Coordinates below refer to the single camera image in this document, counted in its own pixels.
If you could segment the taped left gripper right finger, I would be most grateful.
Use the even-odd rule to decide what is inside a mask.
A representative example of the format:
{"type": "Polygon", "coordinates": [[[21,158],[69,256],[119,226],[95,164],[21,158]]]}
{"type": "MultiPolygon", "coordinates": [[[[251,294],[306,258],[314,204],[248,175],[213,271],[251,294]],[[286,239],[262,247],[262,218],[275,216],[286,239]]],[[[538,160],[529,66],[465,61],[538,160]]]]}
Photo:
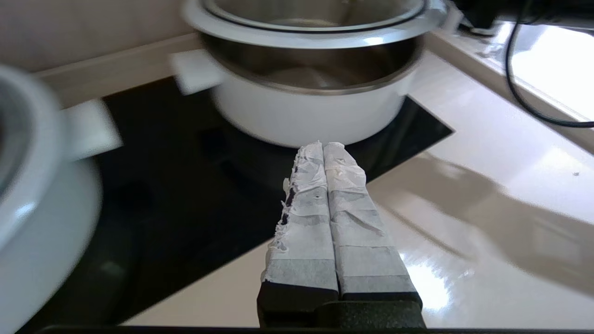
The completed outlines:
{"type": "Polygon", "coordinates": [[[369,195],[364,170],[339,142],[324,147],[324,168],[342,300],[422,304],[369,195]]]}

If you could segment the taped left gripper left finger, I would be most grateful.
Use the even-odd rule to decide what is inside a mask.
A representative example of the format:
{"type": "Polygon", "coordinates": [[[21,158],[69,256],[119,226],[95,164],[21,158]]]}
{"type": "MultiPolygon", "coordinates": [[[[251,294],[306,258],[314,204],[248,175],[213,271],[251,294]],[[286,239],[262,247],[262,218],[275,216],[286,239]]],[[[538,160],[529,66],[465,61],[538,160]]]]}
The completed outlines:
{"type": "Polygon", "coordinates": [[[314,327],[316,311],[339,300],[329,225],[323,145],[302,146],[284,180],[286,199],[265,256],[258,293],[263,328],[314,327]]]}

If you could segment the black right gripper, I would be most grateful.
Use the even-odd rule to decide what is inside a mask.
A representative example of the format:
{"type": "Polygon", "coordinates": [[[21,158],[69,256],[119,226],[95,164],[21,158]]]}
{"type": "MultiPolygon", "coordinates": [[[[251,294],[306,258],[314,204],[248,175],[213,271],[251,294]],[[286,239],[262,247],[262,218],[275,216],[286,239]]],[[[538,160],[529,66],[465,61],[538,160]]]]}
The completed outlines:
{"type": "Polygon", "coordinates": [[[503,22],[517,19],[523,0],[458,0],[462,25],[475,35],[496,35],[503,22]]]}

